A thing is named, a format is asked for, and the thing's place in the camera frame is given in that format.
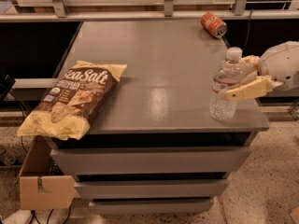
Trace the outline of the white rounded gripper body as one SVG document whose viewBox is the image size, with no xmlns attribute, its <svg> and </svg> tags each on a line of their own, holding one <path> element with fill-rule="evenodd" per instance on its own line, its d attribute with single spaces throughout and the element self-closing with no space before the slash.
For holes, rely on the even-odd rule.
<svg viewBox="0 0 299 224">
<path fill-rule="evenodd" d="M 269 77 L 275 90 L 299 87 L 299 42 L 288 41 L 268 49 L 258 61 L 260 76 Z"/>
</svg>

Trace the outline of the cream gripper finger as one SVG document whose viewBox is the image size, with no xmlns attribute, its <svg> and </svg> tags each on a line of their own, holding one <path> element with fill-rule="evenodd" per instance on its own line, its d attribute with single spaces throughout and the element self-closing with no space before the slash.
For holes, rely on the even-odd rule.
<svg viewBox="0 0 299 224">
<path fill-rule="evenodd" d="M 249 55 L 246 57 L 243 57 L 243 61 L 246 65 L 247 72 L 250 74 L 252 72 L 257 72 L 258 71 L 258 64 L 260 61 L 259 56 L 254 56 L 254 55 Z"/>
<path fill-rule="evenodd" d="M 228 101 L 240 101 L 265 96 L 267 93 L 280 87 L 281 81 L 275 81 L 270 76 L 256 76 L 247 84 L 238 84 L 236 87 L 221 89 L 218 96 Z"/>
</svg>

